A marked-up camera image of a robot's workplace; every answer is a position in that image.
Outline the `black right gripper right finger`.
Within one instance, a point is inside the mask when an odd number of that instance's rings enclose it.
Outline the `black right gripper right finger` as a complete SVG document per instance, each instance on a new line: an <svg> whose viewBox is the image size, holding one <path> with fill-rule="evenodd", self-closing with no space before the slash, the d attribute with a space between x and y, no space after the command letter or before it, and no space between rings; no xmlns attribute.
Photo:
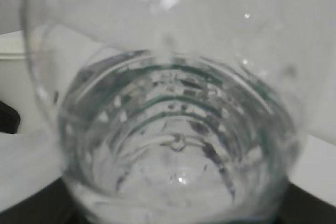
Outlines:
<svg viewBox="0 0 336 224"><path fill-rule="evenodd" d="M285 181L277 189L279 207L273 223L335 223L335 206Z"/></svg>

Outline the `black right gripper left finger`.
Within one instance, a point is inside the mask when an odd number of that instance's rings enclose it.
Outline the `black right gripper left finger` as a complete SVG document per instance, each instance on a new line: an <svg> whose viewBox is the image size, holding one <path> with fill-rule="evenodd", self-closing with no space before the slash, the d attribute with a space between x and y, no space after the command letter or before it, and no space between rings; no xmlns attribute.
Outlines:
<svg viewBox="0 0 336 224"><path fill-rule="evenodd" d="M68 190L58 179L24 201L1 212L1 223L84 223Z"/></svg>

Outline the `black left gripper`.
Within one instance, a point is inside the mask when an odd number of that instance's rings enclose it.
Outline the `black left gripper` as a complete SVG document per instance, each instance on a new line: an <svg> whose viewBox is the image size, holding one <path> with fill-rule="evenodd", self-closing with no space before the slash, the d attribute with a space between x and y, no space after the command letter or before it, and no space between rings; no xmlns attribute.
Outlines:
<svg viewBox="0 0 336 224"><path fill-rule="evenodd" d="M16 134L20 125L19 113L5 104L0 102L0 131L1 133Z"/></svg>

